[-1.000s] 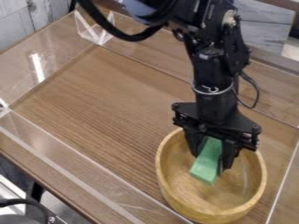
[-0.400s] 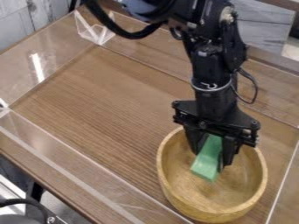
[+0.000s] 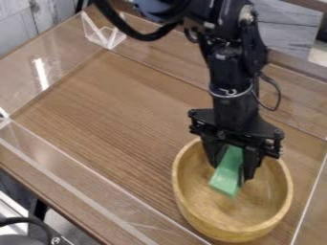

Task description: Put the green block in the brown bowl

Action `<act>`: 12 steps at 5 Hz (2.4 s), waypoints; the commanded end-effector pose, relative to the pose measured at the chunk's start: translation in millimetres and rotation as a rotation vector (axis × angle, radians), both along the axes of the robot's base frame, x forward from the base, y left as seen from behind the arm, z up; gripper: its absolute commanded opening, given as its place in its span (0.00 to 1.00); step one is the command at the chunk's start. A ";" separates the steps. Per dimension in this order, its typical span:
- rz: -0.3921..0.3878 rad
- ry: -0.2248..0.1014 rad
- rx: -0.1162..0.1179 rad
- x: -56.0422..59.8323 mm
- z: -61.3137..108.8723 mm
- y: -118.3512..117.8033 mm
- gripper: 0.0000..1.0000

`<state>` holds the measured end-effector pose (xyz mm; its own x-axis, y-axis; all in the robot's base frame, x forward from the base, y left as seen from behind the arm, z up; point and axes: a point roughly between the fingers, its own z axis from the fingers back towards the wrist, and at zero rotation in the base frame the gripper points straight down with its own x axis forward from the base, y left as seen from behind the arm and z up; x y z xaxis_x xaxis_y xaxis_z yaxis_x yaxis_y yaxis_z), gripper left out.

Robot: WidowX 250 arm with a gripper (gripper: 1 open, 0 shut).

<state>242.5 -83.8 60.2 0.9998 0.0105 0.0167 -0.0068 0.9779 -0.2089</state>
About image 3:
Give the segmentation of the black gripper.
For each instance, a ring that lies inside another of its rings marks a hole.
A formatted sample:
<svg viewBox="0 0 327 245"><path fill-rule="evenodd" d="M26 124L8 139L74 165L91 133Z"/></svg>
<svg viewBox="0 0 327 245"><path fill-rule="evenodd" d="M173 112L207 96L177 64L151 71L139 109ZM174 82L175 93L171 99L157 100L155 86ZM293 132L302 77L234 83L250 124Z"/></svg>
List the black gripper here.
<svg viewBox="0 0 327 245"><path fill-rule="evenodd" d="M201 137L213 168L221 164L227 145L243 149L239 186L254 178L259 159L282 157L283 131L259 113L259 93L255 87L243 90L210 88L214 106L189 112L191 133Z"/></svg>

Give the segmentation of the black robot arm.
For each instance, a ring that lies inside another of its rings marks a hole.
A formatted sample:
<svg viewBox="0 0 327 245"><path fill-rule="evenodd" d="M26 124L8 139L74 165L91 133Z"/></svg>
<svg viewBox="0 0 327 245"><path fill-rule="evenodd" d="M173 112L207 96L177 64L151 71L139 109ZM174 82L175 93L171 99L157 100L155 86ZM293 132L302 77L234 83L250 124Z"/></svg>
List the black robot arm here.
<svg viewBox="0 0 327 245"><path fill-rule="evenodd" d="M246 184L263 159L282 156L283 131L259 113L259 82L269 49L251 0L135 0L142 15L161 23L162 32L186 26L210 72L210 108L189 112L191 132L201 137L211 166L233 171L231 181Z"/></svg>

